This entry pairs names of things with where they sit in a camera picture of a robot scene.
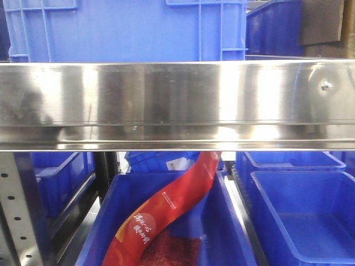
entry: red plastic bag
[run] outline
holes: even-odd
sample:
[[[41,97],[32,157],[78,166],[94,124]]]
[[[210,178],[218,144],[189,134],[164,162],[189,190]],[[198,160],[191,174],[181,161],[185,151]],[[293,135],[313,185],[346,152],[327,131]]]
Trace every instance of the red plastic bag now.
[[[185,174],[134,211],[118,229],[103,266],[138,266],[149,243],[209,192],[220,155],[220,152],[201,152],[198,161]]]

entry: stainless steel bar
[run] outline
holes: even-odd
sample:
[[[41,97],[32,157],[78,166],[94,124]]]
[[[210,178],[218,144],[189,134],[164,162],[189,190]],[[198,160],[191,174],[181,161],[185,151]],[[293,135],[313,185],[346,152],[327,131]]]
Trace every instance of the stainless steel bar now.
[[[0,162],[0,202],[21,265],[55,265],[30,154],[0,152]]]
[[[268,266],[268,262],[266,260],[265,254],[260,246],[258,237],[250,220],[246,205],[244,203],[242,194],[238,188],[236,179],[235,179],[235,171],[232,171],[231,176],[225,177],[225,184],[227,190],[231,196],[232,203],[235,208],[235,212],[239,222],[241,223],[244,233],[249,239],[251,247],[253,249],[255,258],[260,266]]]
[[[355,60],[0,64],[0,84],[2,151],[355,149]]]
[[[12,241],[10,231],[7,226],[5,215],[0,205],[0,265],[19,266],[20,261],[17,257],[15,246]]]

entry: brown box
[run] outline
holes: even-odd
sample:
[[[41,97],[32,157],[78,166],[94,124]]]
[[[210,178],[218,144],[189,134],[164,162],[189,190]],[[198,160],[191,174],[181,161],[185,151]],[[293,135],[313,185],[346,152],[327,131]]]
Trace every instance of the brown box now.
[[[334,0],[334,5],[341,4],[339,0]],[[335,11],[340,11],[340,6],[334,6]],[[344,0],[343,2],[343,13],[340,16],[341,22],[339,20],[333,20],[333,29],[339,27],[340,40],[337,41],[334,38],[336,33],[334,31],[329,32],[329,27],[324,27],[327,24],[327,19],[329,17],[323,16],[324,24],[323,26],[319,23],[314,25],[313,31],[307,30],[306,25],[301,31],[300,43],[309,44],[305,45],[305,56],[307,57],[330,57],[330,58],[355,58],[355,0]],[[319,34],[319,36],[311,36],[311,32]],[[308,39],[305,39],[305,33],[308,33]],[[331,40],[329,43],[318,42],[316,44],[311,44],[313,40]]]

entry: blue plastic bin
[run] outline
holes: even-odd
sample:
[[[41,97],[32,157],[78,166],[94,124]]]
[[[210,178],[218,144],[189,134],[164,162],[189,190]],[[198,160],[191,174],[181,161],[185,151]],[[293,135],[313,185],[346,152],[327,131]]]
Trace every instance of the blue plastic bin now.
[[[144,201],[182,173],[116,176],[75,265],[101,266],[120,225]],[[220,173],[209,194],[169,229],[176,237],[201,239],[198,266],[256,266]]]
[[[254,172],[252,220],[269,265],[355,265],[355,179],[343,172]]]
[[[247,14],[247,54],[302,56],[302,0],[269,1]]]
[[[329,152],[252,151],[237,152],[236,167],[250,196],[250,173],[254,171],[344,171],[346,165]]]
[[[9,59],[10,39],[7,30],[3,1],[0,1],[0,60]]]
[[[47,217],[56,217],[94,171],[92,152],[32,152]]]
[[[135,173],[187,170],[199,157],[197,151],[130,151],[125,155]]]
[[[244,0],[4,0],[12,62],[245,57]]]

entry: shelf rack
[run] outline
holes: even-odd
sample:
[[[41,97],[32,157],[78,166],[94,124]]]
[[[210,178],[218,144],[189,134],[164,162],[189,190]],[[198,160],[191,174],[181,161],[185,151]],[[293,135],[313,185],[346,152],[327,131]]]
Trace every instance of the shelf rack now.
[[[55,265],[68,242],[52,239],[27,151],[98,152],[69,203],[92,204],[110,151],[353,150],[353,103],[355,60],[0,64],[0,265]]]

